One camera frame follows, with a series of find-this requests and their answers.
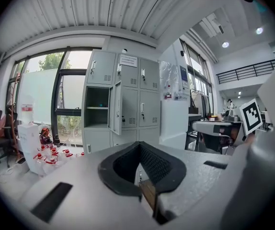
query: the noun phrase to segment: tree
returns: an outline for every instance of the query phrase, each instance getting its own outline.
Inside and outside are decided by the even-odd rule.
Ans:
[[[60,53],[53,53],[53,54],[46,55],[44,61],[41,61],[41,60],[38,61],[40,70],[43,71],[43,70],[57,69],[61,62],[63,54],[64,54],[63,52],[60,52]],[[66,61],[64,69],[70,69],[70,67],[71,67],[70,60],[68,59]]]

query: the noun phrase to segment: corrugated ceiling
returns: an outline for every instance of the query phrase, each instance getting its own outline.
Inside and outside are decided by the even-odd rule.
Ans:
[[[0,21],[0,53],[44,32],[79,25],[123,28],[159,39],[181,0],[15,0]]]

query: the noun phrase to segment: white box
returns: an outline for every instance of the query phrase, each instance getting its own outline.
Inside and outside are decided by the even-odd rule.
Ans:
[[[20,146],[23,150],[23,155],[30,170],[37,173],[36,161],[33,157],[38,153],[41,148],[40,137],[38,134],[38,125],[18,125],[18,135],[20,139]]]

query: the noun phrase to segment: paper label on locker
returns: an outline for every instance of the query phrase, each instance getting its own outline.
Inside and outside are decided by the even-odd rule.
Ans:
[[[138,67],[138,58],[133,56],[120,55],[119,64],[131,67]]]

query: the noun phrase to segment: wall sign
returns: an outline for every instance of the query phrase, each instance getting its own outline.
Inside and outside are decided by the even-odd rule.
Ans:
[[[252,133],[261,126],[262,119],[256,99],[243,104],[239,109],[243,117],[245,135]]]
[[[138,67],[138,58],[127,55],[120,55],[119,64],[131,67]]]

